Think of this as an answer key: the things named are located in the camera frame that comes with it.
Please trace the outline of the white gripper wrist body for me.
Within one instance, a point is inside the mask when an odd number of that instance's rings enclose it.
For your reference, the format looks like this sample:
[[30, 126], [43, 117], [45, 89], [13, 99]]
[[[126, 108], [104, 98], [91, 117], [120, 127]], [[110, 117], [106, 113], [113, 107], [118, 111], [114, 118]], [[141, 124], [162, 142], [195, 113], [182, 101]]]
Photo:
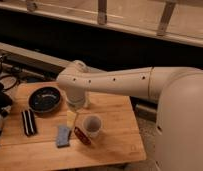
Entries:
[[81, 96], [67, 96], [67, 105], [72, 111], [79, 110], [84, 107], [86, 102], [86, 97]]

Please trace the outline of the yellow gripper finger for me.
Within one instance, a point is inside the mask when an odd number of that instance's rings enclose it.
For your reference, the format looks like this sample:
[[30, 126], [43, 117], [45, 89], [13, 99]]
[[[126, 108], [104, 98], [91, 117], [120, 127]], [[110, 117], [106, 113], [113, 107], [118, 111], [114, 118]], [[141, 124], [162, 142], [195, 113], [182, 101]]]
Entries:
[[74, 124], [75, 124], [75, 122], [76, 122], [77, 116], [78, 116], [78, 113], [77, 113], [77, 112], [74, 112], [74, 111], [71, 111], [71, 110], [68, 110], [68, 111], [66, 112], [67, 127], [68, 127], [70, 130], [73, 130], [73, 127], [74, 127]]

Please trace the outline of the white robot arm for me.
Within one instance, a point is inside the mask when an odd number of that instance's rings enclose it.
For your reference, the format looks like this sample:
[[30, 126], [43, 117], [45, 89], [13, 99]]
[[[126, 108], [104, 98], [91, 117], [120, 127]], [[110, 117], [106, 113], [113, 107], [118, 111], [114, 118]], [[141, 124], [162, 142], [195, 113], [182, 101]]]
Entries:
[[88, 91], [156, 103], [158, 171], [203, 171], [203, 70], [146, 67], [94, 73], [76, 60], [59, 73], [57, 84], [75, 108], [84, 105]]

